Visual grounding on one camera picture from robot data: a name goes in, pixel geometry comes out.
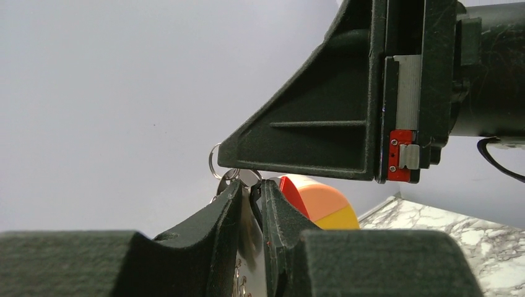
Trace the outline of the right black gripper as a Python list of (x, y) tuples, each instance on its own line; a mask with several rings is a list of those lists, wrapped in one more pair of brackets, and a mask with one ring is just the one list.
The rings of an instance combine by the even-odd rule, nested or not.
[(221, 143), (218, 164), (417, 183), (469, 93), (481, 25), (459, 1), (344, 1), (299, 70)]

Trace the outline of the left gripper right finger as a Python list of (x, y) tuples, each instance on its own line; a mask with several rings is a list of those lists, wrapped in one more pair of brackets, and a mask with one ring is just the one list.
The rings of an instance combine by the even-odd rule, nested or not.
[(260, 185), (268, 296), (482, 296), (459, 245), (433, 230), (322, 230)]

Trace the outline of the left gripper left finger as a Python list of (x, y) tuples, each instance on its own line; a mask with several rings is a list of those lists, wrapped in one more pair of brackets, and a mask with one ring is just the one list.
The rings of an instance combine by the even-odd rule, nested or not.
[(1, 234), (2, 296), (231, 296), (243, 186), (150, 239), (138, 231)]

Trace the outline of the silver spiral keyring holder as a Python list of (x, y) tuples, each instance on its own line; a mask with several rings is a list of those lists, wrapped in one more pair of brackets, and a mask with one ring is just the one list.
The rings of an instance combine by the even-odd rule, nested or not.
[(233, 273), (232, 296), (266, 296), (266, 265), (262, 213), (256, 185), (245, 187), (240, 233)]

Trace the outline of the black head silver key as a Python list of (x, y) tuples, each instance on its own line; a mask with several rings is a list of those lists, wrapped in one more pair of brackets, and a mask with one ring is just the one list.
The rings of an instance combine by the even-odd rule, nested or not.
[(223, 175), (215, 174), (214, 177), (219, 180), (215, 196), (218, 197), (234, 181), (240, 181), (241, 184), (251, 189), (253, 186), (259, 186), (263, 180), (261, 174), (256, 170), (232, 168)]

